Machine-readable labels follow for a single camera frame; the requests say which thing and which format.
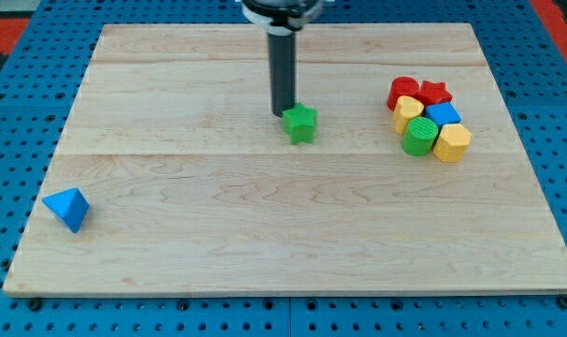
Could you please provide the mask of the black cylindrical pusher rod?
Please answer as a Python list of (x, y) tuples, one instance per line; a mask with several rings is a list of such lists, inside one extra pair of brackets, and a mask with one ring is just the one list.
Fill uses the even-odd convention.
[(296, 104), (296, 35), (281, 26), (268, 29), (271, 111), (282, 117)]

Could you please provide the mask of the black white robot end mount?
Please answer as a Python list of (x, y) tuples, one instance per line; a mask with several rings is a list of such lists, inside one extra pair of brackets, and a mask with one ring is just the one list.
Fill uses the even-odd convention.
[(323, 10), (323, 0), (242, 0), (242, 14), (266, 31), (299, 31)]

